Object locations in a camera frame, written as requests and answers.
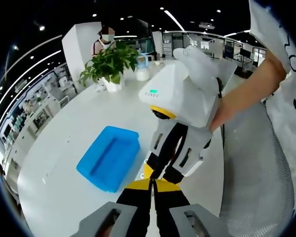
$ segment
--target blue plastic tray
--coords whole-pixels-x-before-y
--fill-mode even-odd
[[[87,180],[103,191],[115,193],[139,151],[138,133],[107,126],[77,165]]]

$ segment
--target white counter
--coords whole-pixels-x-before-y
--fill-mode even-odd
[[[125,185],[140,179],[157,118],[138,98],[145,82],[129,80],[133,75],[125,74],[130,76],[121,91],[95,92],[90,86],[80,93],[54,117],[30,149],[17,184],[23,213],[34,236],[74,234],[80,220],[106,202],[116,201]],[[99,190],[76,170],[84,153],[108,125],[138,132],[141,146],[135,165],[115,194]],[[182,190],[191,203],[219,215],[223,187],[220,130],[215,132],[211,147],[215,148],[215,153],[211,150],[212,158],[183,180]],[[147,236],[156,236],[157,232],[156,224],[151,224]]]

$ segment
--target green leaves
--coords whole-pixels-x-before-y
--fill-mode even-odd
[[[114,75],[111,76],[111,82],[113,82],[115,84],[120,83],[120,75],[119,75],[119,73],[114,74]]]
[[[85,70],[80,74],[80,83],[92,78],[95,83],[98,79],[104,77],[108,82],[120,83],[120,73],[124,73],[124,67],[136,69],[138,52],[128,45],[117,41],[108,49],[101,50],[97,57],[88,61],[84,67]]]
[[[105,80],[107,80],[108,82],[110,82],[110,76],[109,75],[105,75],[104,78],[105,78]]]

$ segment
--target potted plant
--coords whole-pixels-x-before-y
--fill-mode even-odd
[[[85,64],[85,70],[80,74],[80,82],[86,87],[89,78],[95,83],[101,79],[108,91],[116,91],[124,87],[124,67],[136,68],[138,52],[125,43],[116,42],[116,47],[109,47]]]
[[[36,98],[36,102],[38,102],[39,105],[41,105],[41,101],[42,101],[42,99],[40,97]]]

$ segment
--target black ceiling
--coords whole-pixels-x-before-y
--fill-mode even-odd
[[[215,29],[208,30],[208,33],[227,35],[250,28],[247,0],[36,0],[24,3],[11,1],[3,16],[3,19],[10,21],[8,23],[10,28],[0,28],[0,31],[9,30],[11,35],[8,39],[2,39],[10,45],[10,48],[9,51],[7,48],[2,49],[4,56],[1,60],[0,79],[4,74],[6,63],[9,68],[33,47],[55,36],[65,35],[77,23],[101,21],[102,24],[113,27],[117,36],[126,35],[127,31],[130,31],[130,35],[136,35],[136,27],[134,27],[136,19],[154,25],[152,31],[159,30],[159,28],[168,31],[180,30],[169,16],[160,10],[160,7],[163,7],[164,10],[170,11],[187,31],[204,31],[198,27],[199,23],[211,22],[211,19],[214,20],[211,23]],[[45,26],[44,31],[39,30],[39,26],[42,25]],[[249,34],[236,35],[235,39],[243,42],[248,40],[250,44],[260,46]],[[14,45],[17,45],[19,50],[13,50]],[[61,38],[45,44],[22,59],[0,82],[0,86],[3,86],[0,97],[25,70],[58,50],[62,50]],[[58,63],[64,62],[63,52],[58,53],[30,70],[24,78],[33,78],[46,68],[53,69]],[[12,100],[12,94],[15,95],[13,90],[2,103],[0,113],[3,113]]]

